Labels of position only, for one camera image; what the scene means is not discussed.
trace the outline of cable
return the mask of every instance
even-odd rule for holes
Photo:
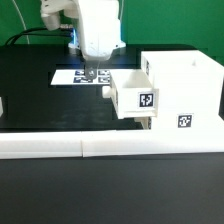
[[[12,39],[14,39],[14,40],[12,40],[11,45],[14,44],[22,36],[23,33],[30,33],[30,32],[34,32],[34,31],[42,31],[42,30],[47,30],[47,28],[37,27],[37,28],[31,28],[31,29],[28,29],[28,30],[24,30],[20,34],[17,34],[13,37],[10,37],[5,45],[7,45],[9,43],[9,41],[12,40]]]
[[[10,37],[5,45],[8,45],[8,43],[10,42],[10,40],[14,39],[10,45],[13,45],[15,44],[15,42],[22,36],[45,36],[45,37],[71,37],[71,34],[43,34],[43,33],[20,33],[20,34],[17,34],[17,35],[14,35],[12,37]]]
[[[123,19],[123,13],[124,13],[124,0],[122,0],[122,2],[121,2],[121,12],[120,12],[121,23],[122,23],[122,19]]]
[[[22,22],[22,25],[23,25],[24,30],[26,30],[26,29],[27,29],[27,28],[26,28],[26,24],[25,24],[25,22],[24,22],[23,16],[22,16],[22,14],[21,14],[21,12],[20,12],[20,10],[19,10],[18,5],[16,4],[15,0],[12,0],[12,3],[14,4],[14,6],[15,6],[15,8],[16,8],[16,11],[17,11],[17,13],[19,14],[19,17],[20,17],[20,20],[21,20],[21,22]],[[26,38],[27,38],[27,43],[30,44],[29,37],[27,36]]]

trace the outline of paper sheet with markers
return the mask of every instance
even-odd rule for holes
[[[109,85],[110,70],[98,70],[97,78],[88,80],[84,70],[56,70],[51,85]]]

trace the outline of black cable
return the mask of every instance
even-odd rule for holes
[[[30,33],[30,32],[34,32],[34,31],[42,31],[42,30],[47,30],[47,28],[45,28],[45,27],[35,27],[35,28],[31,28],[31,29],[24,30],[24,31],[22,31],[20,34],[22,35],[23,33]],[[20,34],[17,34],[17,35],[14,35],[14,36],[10,37],[10,38],[5,42],[5,45],[8,45],[8,43],[9,43],[12,39],[14,39],[14,38],[16,38],[16,40],[17,40],[18,38],[20,38]]]
[[[67,34],[42,34],[42,33],[23,33],[23,34],[19,34],[19,37],[15,38],[10,45],[15,44],[15,42],[22,36],[45,36],[45,37],[71,37],[71,35],[67,35]]]
[[[41,34],[41,33],[32,33],[35,31],[44,31],[47,30],[47,28],[44,27],[36,27],[36,28],[31,28],[31,29],[27,29],[24,30],[23,32],[21,32],[20,34],[14,35],[12,37],[10,37],[6,42],[5,45],[8,45],[9,42],[11,41],[10,45],[15,44],[15,42],[22,36],[27,36],[27,35],[32,35],[32,36],[59,36],[59,37],[71,37],[71,33],[69,34]]]

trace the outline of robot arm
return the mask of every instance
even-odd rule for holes
[[[120,40],[118,0],[41,0],[41,16],[49,30],[59,28],[59,11],[78,19],[78,42],[87,62],[108,60]]]

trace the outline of white robotic arm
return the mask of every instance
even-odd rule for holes
[[[124,47],[120,39],[118,0],[41,0],[41,16],[49,30],[59,28],[59,11],[78,19],[78,42],[87,62],[105,61],[114,49]]]

